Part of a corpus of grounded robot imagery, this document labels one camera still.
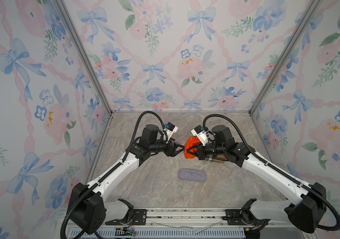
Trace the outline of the orange microfiber cloth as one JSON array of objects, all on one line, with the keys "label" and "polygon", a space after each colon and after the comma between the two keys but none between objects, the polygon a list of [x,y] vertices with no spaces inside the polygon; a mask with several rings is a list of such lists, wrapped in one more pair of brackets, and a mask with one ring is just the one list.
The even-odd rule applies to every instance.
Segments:
[{"label": "orange microfiber cloth", "polygon": [[192,136],[185,144],[184,156],[186,159],[194,159],[198,155],[196,146],[200,143],[200,140],[196,136]]}]

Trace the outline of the brown plaid eyeglass case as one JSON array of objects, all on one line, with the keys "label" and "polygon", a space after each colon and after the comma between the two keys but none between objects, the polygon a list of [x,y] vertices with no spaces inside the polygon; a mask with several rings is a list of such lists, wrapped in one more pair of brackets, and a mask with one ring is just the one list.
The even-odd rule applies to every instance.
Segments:
[{"label": "brown plaid eyeglass case", "polygon": [[211,161],[211,162],[218,162],[218,163],[226,162],[226,158],[224,155],[217,155],[217,156],[210,155],[210,156],[207,156],[205,160]]}]

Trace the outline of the purple fabric eyeglass case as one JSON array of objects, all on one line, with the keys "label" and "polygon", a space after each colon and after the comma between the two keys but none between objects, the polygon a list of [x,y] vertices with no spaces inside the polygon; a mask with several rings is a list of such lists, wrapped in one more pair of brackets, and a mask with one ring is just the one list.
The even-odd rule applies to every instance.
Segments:
[{"label": "purple fabric eyeglass case", "polygon": [[207,180],[207,174],[201,170],[182,168],[179,170],[179,179],[186,181],[205,182]]}]

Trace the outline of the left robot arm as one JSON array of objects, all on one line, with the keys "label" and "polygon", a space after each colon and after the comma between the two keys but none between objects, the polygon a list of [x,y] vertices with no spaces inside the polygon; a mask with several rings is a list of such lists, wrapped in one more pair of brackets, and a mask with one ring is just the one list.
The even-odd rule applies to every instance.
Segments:
[{"label": "left robot arm", "polygon": [[133,221],[134,206],[124,199],[107,202],[113,189],[132,171],[141,166],[151,156],[162,152],[168,157],[175,157],[184,150],[184,146],[175,142],[172,135],[178,127],[168,122],[165,125],[165,140],[157,139],[159,128],[148,124],[142,135],[133,141],[121,158],[108,170],[87,184],[78,183],[71,191],[68,210],[60,229],[60,237],[66,238],[69,221],[81,230],[76,238],[84,234],[94,234],[105,223],[130,224]]}]

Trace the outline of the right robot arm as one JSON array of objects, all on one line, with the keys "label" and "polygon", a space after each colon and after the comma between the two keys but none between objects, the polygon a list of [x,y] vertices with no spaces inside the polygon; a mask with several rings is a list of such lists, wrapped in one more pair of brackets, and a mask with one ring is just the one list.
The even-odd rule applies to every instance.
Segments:
[{"label": "right robot arm", "polygon": [[235,216],[227,216],[228,221],[240,219],[247,225],[261,225],[266,221],[290,222],[305,233],[313,233],[327,211],[320,199],[325,196],[325,188],[318,183],[310,185],[288,174],[266,160],[254,148],[243,142],[236,142],[230,129],[224,125],[213,127],[212,136],[201,125],[191,131],[195,143],[188,142],[187,153],[199,160],[222,156],[226,161],[258,176],[278,190],[284,199],[262,201],[249,199]]}]

